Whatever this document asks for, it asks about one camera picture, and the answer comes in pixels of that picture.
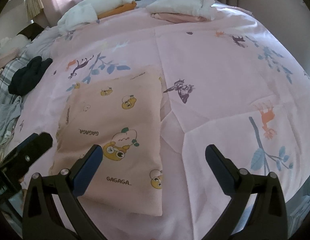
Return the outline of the peach bear print garment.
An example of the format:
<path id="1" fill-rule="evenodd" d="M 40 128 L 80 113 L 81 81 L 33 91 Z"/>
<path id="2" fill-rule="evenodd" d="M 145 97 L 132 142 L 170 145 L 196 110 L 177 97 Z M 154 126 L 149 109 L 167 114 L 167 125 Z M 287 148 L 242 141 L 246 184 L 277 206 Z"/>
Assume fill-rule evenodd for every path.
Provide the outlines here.
<path id="1" fill-rule="evenodd" d="M 72 91 L 58 123 L 55 175 L 93 146 L 102 162 L 84 196 L 119 210 L 161 216 L 160 157 L 162 77 L 146 66 Z"/>

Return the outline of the black clothing bundle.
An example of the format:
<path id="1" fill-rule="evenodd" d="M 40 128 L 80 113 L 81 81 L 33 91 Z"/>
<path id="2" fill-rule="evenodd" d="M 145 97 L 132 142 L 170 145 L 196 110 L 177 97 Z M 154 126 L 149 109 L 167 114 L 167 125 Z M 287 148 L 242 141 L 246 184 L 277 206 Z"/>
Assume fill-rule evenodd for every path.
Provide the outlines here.
<path id="1" fill-rule="evenodd" d="M 37 86 L 52 62 L 51 58 L 43 60 L 41 56 L 31 59 L 25 67 L 20 68 L 13 75 L 8 86 L 9 93 L 17 96 L 28 94 Z"/>

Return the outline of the white folded clothes stack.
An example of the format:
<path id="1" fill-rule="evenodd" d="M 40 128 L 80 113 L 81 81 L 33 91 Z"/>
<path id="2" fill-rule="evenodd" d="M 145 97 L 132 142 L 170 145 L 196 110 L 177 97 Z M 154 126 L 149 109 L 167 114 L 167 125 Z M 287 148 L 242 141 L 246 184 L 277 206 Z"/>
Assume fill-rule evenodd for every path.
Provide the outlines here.
<path id="1" fill-rule="evenodd" d="M 218 12 L 214 4 L 215 0 L 156 0 L 146 10 L 151 14 L 182 14 L 214 20 Z"/>

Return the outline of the grey plaid bedding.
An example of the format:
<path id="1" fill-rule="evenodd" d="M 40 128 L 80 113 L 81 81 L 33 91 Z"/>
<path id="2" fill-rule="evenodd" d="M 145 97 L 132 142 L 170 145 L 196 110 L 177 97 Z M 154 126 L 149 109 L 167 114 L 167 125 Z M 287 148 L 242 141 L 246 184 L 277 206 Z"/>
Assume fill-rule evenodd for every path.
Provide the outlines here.
<path id="1" fill-rule="evenodd" d="M 8 88 L 16 71 L 29 61 L 30 58 L 23 53 L 10 61 L 0 73 L 0 157 L 4 156 L 5 148 L 13 137 L 22 110 L 22 97 L 10 94 Z"/>

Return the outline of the pink plush pillow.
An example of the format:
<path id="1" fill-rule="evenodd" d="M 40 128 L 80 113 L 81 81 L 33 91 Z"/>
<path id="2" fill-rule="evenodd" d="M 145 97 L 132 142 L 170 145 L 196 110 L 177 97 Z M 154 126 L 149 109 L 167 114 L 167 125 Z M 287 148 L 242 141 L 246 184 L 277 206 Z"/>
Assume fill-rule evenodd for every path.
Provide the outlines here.
<path id="1" fill-rule="evenodd" d="M 30 40 L 22 34 L 18 34 L 7 41 L 0 48 L 0 68 L 4 68 L 10 61 L 17 58 L 22 49 L 29 43 Z"/>

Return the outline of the light grey pillow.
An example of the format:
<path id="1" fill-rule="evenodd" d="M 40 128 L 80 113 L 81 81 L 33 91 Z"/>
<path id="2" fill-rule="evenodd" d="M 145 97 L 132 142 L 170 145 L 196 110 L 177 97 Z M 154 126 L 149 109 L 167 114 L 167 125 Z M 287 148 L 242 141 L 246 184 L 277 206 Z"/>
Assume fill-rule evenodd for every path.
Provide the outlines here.
<path id="1" fill-rule="evenodd" d="M 41 56 L 43 60 L 50 57 L 50 49 L 56 38 L 60 37 L 58 26 L 46 27 L 33 41 L 31 41 L 25 54 L 29 59 Z"/>

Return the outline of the pink printed duvet cover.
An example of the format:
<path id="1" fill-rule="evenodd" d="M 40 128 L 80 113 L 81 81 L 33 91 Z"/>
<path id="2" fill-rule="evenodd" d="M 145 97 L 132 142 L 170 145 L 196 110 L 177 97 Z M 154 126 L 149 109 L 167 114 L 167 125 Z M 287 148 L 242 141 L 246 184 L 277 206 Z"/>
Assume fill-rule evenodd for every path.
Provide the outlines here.
<path id="1" fill-rule="evenodd" d="M 108 239 L 201 239 L 230 200 L 205 160 L 210 144 L 252 174 L 276 173 L 290 200 L 310 176 L 310 78 L 258 20 L 217 10 L 213 21 L 174 24 L 134 9 L 57 38 L 53 62 L 26 96 L 7 147 L 32 133 L 54 140 L 23 187 L 33 173 L 52 175 L 58 123 L 73 90 L 154 66 L 162 77 L 163 213 L 132 213 L 81 196 Z"/>

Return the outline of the dark headboard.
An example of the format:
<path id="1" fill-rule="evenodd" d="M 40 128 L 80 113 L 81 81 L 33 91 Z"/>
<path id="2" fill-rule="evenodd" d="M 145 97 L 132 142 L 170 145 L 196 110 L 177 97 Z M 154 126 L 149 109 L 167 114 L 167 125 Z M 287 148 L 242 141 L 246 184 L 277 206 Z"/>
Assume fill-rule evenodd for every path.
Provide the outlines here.
<path id="1" fill-rule="evenodd" d="M 42 31 L 44 28 L 37 23 L 32 23 L 21 30 L 18 35 L 24 35 L 29 40 L 33 41 Z"/>

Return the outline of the fringed lampshade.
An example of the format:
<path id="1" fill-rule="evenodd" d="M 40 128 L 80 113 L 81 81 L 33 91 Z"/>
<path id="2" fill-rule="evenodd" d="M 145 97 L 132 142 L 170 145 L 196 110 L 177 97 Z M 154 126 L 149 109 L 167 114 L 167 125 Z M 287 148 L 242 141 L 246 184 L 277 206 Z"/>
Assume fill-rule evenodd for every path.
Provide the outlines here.
<path id="1" fill-rule="evenodd" d="M 33 20 L 44 9 L 42 0 L 24 0 L 24 6 L 29 21 Z"/>

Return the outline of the white fluffy blanket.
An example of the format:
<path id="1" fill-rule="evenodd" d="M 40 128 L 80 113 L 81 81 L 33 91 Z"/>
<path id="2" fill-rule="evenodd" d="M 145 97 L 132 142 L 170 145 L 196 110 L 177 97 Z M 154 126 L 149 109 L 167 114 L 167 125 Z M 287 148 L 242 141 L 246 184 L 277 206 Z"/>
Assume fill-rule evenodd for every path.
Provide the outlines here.
<path id="1" fill-rule="evenodd" d="M 57 23 L 58 31 L 64 35 L 86 23 L 95 22 L 104 12 L 134 1 L 136 0 L 83 0 L 61 17 Z"/>

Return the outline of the orange folded cloth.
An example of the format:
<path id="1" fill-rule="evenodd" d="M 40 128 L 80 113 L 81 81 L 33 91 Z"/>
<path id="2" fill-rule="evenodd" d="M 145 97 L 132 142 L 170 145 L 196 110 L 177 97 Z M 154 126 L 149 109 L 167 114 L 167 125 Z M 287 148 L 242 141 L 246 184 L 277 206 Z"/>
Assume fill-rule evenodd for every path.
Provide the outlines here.
<path id="1" fill-rule="evenodd" d="M 126 4 L 121 5 L 115 9 L 112 9 L 112 10 L 98 14 L 98 20 L 100 20 L 102 18 L 107 18 L 109 16 L 121 14 L 123 12 L 131 11 L 131 10 L 135 9 L 136 6 L 137 6 L 137 3 L 135 1 L 133 1 L 132 3 L 126 3 Z"/>

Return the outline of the pink folded garment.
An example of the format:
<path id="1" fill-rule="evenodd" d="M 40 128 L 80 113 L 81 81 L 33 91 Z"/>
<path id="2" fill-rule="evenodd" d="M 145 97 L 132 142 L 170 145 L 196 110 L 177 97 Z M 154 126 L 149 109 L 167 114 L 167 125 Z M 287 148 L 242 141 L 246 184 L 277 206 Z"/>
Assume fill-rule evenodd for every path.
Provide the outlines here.
<path id="1" fill-rule="evenodd" d="M 201 16 L 191 16 L 183 14 L 172 14 L 172 13 L 155 13 L 151 14 L 152 18 L 157 20 L 168 21 L 171 23 L 196 23 L 196 22 L 206 22 L 208 19 Z"/>

